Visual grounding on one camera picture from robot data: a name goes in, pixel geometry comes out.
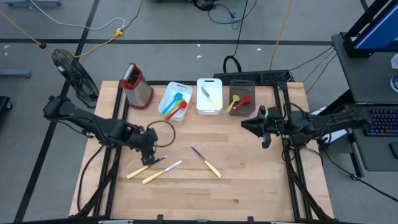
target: knife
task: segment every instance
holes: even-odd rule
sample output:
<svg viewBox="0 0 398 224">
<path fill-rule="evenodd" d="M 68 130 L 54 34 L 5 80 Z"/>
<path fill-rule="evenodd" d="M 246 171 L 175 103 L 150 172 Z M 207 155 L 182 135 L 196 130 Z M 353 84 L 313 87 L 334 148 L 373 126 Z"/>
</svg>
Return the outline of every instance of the knife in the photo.
<svg viewBox="0 0 398 224">
<path fill-rule="evenodd" d="M 218 110 L 221 110 L 221 106 L 213 99 L 213 97 L 210 96 L 210 94 L 202 87 L 201 88 L 202 92 L 213 102 L 213 104 L 217 107 Z"/>
<path fill-rule="evenodd" d="M 203 162 L 205 162 L 205 164 L 211 169 L 211 171 L 213 171 L 213 173 L 216 174 L 216 176 L 217 176 L 218 178 L 221 178 L 221 173 L 218 172 L 218 170 L 217 170 L 215 167 L 213 167 L 213 165 L 211 165 L 209 162 L 207 162 L 206 159 L 205 159 L 205 157 L 204 157 L 202 154 L 200 154 L 199 151 L 197 151 L 197 150 L 196 150 L 194 147 L 192 147 L 192 146 L 191 146 L 191 148 L 192 148 L 193 151 L 200 157 L 200 159 L 202 159 Z"/>
<path fill-rule="evenodd" d="M 146 169 L 152 167 L 152 166 L 155 165 L 156 163 L 158 163 L 158 162 L 160 162 L 160 161 L 162 161 L 162 160 L 164 160 L 164 159 L 166 159 L 166 158 L 167 158 L 167 156 L 158 158 L 157 160 L 155 160 L 155 162 L 154 162 L 153 164 L 144 166 L 144 167 L 142 167 L 142 168 L 140 168 L 140 169 L 138 169 L 138 170 L 132 172 L 131 174 L 127 175 L 127 176 L 126 176 L 127 179 L 130 179 L 130 178 L 132 178 L 132 177 L 135 177 L 136 175 L 140 174 L 142 171 L 144 171 L 144 170 L 146 170 Z"/>
<path fill-rule="evenodd" d="M 166 168 L 166 169 L 164 169 L 164 170 L 162 170 L 162 171 L 160 171 L 160 172 L 158 172 L 158 173 L 156 173 L 156 174 L 154 174 L 154 175 L 152 175 L 150 177 L 147 177 L 146 179 L 144 179 L 142 181 L 142 184 L 146 184 L 146 183 L 150 182 L 151 180 L 155 179 L 156 177 L 162 175 L 163 173 L 166 173 L 166 172 L 178 167 L 181 163 L 182 163 L 182 161 L 178 161 L 175 164 L 169 166 L 168 168 Z"/>
</svg>

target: computer monitor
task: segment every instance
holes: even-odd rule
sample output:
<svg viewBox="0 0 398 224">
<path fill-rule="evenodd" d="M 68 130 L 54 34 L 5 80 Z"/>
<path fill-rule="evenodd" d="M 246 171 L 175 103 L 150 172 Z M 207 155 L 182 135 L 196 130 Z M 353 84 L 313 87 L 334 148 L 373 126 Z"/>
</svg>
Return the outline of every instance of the computer monitor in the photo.
<svg viewBox="0 0 398 224">
<path fill-rule="evenodd" d="M 375 0 L 343 35 L 350 57 L 370 57 L 374 52 L 398 52 L 398 0 Z"/>
</svg>

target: butcher block tabletop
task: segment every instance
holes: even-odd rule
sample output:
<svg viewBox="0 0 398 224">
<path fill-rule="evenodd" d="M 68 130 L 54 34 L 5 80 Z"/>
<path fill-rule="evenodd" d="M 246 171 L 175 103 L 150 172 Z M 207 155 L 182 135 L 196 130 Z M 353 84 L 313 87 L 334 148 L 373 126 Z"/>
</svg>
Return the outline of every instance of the butcher block tabletop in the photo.
<svg viewBox="0 0 398 224">
<path fill-rule="evenodd" d="M 127 121 L 146 127 L 153 121 L 163 119 L 157 107 L 166 87 L 167 85 L 152 85 L 154 96 L 149 107 L 144 110 L 130 107 Z M 303 84 L 288 83 L 288 87 L 290 101 L 308 111 Z M 199 115 L 196 108 L 197 88 L 192 88 L 193 95 L 185 119 L 182 122 L 170 121 L 177 133 L 174 143 L 156 150 L 156 158 L 168 156 L 167 159 L 127 179 L 128 174 L 142 167 L 141 153 L 128 147 L 122 148 L 111 218 L 154 220 L 161 214 L 165 220 L 243 221 L 248 216 L 253 216 L 255 221 L 294 221 L 285 162 L 281 158 L 280 137 L 272 135 L 271 146 L 263 149 L 262 139 L 241 127 L 242 120 L 257 115 L 260 105 L 275 106 L 273 88 L 256 86 L 256 110 L 248 118 L 226 113 L 228 86 L 223 87 L 223 110 L 220 115 Z M 112 117 L 117 89 L 118 82 L 102 83 L 95 114 L 104 118 Z M 124 100 L 123 94 L 119 118 Z M 173 137 L 172 129 L 165 123 L 154 124 L 152 128 L 159 137 L 158 145 L 167 144 Z M 200 151 L 219 170 L 222 174 L 220 179 L 190 146 Z M 81 170 L 99 147 L 98 140 L 88 140 Z M 314 141 L 307 147 L 318 151 Z M 90 199 L 98 186 L 104 152 L 103 149 L 92 160 L 85 172 L 81 206 Z M 307 189 L 325 213 L 332 217 L 321 159 L 310 151 L 301 150 L 300 153 Z M 182 163 L 174 170 L 148 184 L 142 184 L 146 177 L 179 160 Z M 78 184 L 71 204 L 71 215 L 77 213 L 77 192 Z M 104 214 L 107 195 L 108 191 L 105 190 L 99 214 Z M 302 196 L 298 189 L 297 198 L 301 216 L 304 217 Z"/>
</svg>

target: red spatula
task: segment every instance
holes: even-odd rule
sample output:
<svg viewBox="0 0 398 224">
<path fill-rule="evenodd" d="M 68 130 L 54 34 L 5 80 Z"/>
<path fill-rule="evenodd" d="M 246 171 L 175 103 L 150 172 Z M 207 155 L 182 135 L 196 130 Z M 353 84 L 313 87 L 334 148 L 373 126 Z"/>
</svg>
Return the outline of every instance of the red spatula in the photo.
<svg viewBox="0 0 398 224">
<path fill-rule="evenodd" d="M 245 96 L 242 101 L 240 101 L 236 106 L 232 107 L 231 112 L 232 113 L 235 112 L 236 109 L 240 108 L 244 103 L 250 103 L 250 102 L 251 102 L 250 97 Z"/>
<path fill-rule="evenodd" d="M 172 118 L 178 112 L 179 109 L 185 109 L 185 108 L 187 108 L 187 106 L 188 106 L 188 103 L 186 101 L 181 102 L 180 106 L 175 111 L 173 111 L 173 113 L 170 113 L 166 117 L 166 121 L 168 121 L 170 118 Z"/>
</svg>

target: gray plastic container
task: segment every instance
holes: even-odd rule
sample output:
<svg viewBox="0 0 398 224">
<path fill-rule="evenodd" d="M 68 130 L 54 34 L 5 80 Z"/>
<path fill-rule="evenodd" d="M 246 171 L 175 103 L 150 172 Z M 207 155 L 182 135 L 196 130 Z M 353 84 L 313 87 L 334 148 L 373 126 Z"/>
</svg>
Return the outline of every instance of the gray plastic container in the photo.
<svg viewBox="0 0 398 224">
<path fill-rule="evenodd" d="M 230 112 L 231 116 L 250 116 L 254 110 L 256 110 L 256 87 L 253 81 L 249 80 L 231 80 L 229 82 L 229 104 L 232 103 L 232 96 L 238 95 L 242 100 L 243 97 L 249 96 L 251 99 L 250 103 L 245 103 L 236 109 L 235 112 Z"/>
</svg>

